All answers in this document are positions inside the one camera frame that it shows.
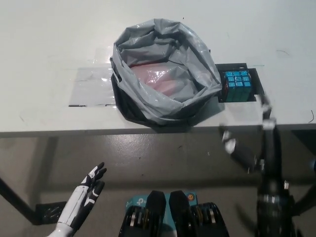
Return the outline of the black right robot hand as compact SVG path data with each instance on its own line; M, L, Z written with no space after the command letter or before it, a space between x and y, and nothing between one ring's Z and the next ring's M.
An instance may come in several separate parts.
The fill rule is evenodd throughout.
M219 131L225 151L230 157L248 173L261 173L262 181L258 188L258 196L271 202L272 199L288 198L289 191L284 187L281 140L276 120L271 117L272 107L265 95L260 95L260 101L262 145L259 156L255 156L249 148L239 142L225 126L220 126Z

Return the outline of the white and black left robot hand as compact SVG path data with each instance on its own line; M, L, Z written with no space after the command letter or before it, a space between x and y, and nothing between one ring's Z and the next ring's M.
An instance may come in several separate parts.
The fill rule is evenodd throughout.
M85 176L67 201L49 237L72 237L81 228L104 188L101 178L106 171L102 162Z

